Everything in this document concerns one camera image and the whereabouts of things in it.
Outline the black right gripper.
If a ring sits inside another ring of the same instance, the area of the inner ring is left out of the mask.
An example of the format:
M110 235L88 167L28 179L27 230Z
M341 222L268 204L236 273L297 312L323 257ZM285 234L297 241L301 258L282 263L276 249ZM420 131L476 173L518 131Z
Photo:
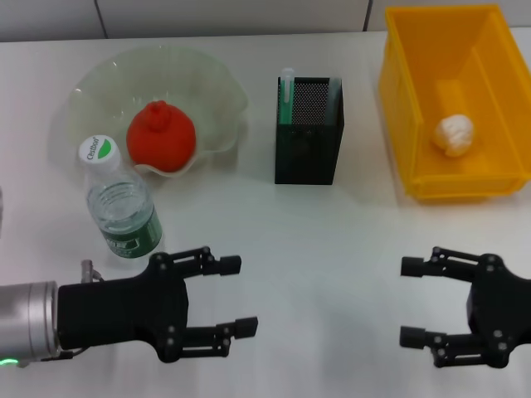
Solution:
M435 367L487 364L503 368L516 347L530 343L530 281L513 274L498 255L472 255L436 246L427 260L403 257L401 276L473 280L467 315L474 334L400 329L400 346L429 348Z

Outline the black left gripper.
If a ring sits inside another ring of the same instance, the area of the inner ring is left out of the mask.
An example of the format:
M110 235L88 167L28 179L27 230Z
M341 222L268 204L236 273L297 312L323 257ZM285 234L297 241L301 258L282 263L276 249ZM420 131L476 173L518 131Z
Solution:
M57 296L59 343L71 350L141 341L164 363L180 357L227 357L232 339L256 335L258 317L186 329L188 293L183 279L240 272L239 255L216 259L211 248L203 246L152 255L147 268L131 278L63 285Z

